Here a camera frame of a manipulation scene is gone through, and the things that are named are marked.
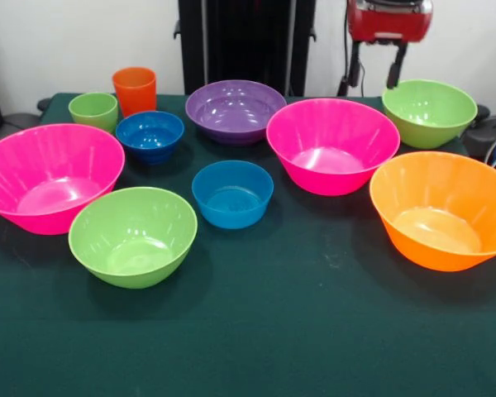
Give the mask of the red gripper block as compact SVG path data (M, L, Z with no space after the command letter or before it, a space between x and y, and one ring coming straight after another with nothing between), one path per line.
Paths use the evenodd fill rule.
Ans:
M356 88L360 78L362 42L419 42L428 32L433 14L432 1L353 1L347 2L348 29L353 40L348 85ZM387 78L387 89L398 86L408 44L398 43Z

